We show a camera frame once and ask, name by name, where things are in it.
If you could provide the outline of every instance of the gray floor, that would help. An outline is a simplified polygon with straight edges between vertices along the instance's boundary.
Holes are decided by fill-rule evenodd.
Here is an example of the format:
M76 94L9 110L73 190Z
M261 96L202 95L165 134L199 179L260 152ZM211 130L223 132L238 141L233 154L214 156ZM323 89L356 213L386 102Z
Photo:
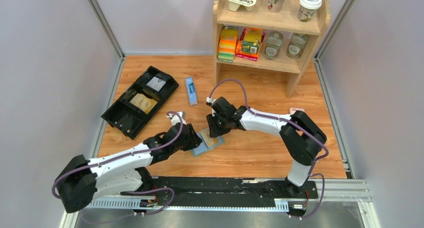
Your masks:
M314 204L309 204L309 211ZM85 209L91 222L116 219L130 214L124 209ZM76 228L363 228L356 202L324 202L315 216L305 220L288 218L285 213L245 211L165 210L146 217L128 217L117 222L91 225L78 218Z

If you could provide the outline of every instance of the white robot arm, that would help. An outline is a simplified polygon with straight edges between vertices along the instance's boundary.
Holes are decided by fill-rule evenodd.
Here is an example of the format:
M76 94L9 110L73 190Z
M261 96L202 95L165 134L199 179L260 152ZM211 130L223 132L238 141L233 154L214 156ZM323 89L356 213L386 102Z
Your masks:
M99 197L143 191L144 177L150 177L145 167L202 143L192 125L186 123L185 113L180 111L178 116L168 116L172 124L169 131L147 138L128 150L88 160L82 154L75 156L57 177L53 195L62 200L66 212L73 213Z
M213 112L206 116L210 137L222 136L230 130L260 131L279 136L285 143L293 162L287 180L292 184L287 187L293 196L303 190L311 167L321 146L306 134L298 134L297 128L287 123L292 121L302 129L312 134L318 141L324 144L326 135L318 126L302 111L290 114L272 114L247 108L242 105L238 109L230 104L225 98L206 100L212 107Z

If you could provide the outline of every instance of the wooden shelf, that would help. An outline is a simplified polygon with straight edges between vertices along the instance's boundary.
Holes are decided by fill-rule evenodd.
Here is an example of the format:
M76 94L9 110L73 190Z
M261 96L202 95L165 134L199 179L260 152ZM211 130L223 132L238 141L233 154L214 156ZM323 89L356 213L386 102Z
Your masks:
M221 9L217 14L219 24L263 28L274 31L296 32L318 36L321 34L317 17L308 22L298 19L299 0L285 0L281 11L268 10L268 0L257 0L252 11L240 6L236 12L228 9L228 0L221 0Z
M257 0L252 11L247 11L240 6L236 12L228 9L228 0L215 0L213 3L213 76L215 84L220 80L222 64L253 67L264 70L273 70L287 73L286 96L289 98L296 89L308 62L314 56L320 45L326 30L330 24L330 1L322 0L321 7L316 11L313 18L308 22L298 19L300 0L285 0L280 12L274 13L268 10L268 0ZM257 61L251 61L236 57L232 63L218 61L218 49L220 34L223 25L240 27L254 27L266 30L293 32L309 35L303 53L298 59L287 57L286 50L289 40L284 40L281 51L275 60L267 60L261 48L261 54Z
M219 61L218 59L216 60L216 62L222 63L222 64L230 64L230 65L236 65L236 66L253 67L258 69L299 74L301 72L301 67L303 63L299 59L291 59L286 55L286 50L287 50L287 46L289 46L289 42L290 41L288 39L284 40L281 50L275 60L266 59L264 57L264 50L263 50L264 47L261 47L259 58L257 59L257 61L235 57L232 63Z

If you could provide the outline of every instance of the gray wall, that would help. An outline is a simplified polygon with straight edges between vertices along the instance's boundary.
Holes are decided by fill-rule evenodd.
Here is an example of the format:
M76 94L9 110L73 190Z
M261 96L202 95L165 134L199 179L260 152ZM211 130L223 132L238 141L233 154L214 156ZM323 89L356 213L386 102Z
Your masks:
M56 228L50 190L92 148L119 59L87 0L0 0L0 227Z
M214 0L97 0L125 53L212 54ZM330 0L333 19L345 0Z
M422 0L356 0L322 58L349 160L383 228L423 223L422 10Z

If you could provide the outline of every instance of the shelf board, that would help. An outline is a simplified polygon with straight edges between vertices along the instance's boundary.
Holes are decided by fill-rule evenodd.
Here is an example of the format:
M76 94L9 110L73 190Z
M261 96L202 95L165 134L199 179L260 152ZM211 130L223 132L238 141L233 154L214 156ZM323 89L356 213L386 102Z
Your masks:
M289 42L290 40L284 39L281 50L275 60L269 60L264 57L265 46L261 46L260 54L257 61L235 57L234 61L229 63L225 61L219 61L217 58L215 59L216 59L216 62L223 63L223 64L230 64L230 65L243 66L243 67L253 67L258 69L299 74L301 72L300 59L292 59L286 55L286 50L287 50L287 47L289 46Z
M243 6L234 12L228 9L228 0L221 0L216 22L218 24L263 28L274 31L296 32L318 36L321 34L318 14L308 22L298 19L299 0L285 0L280 12L268 10L268 0L257 0L252 11Z

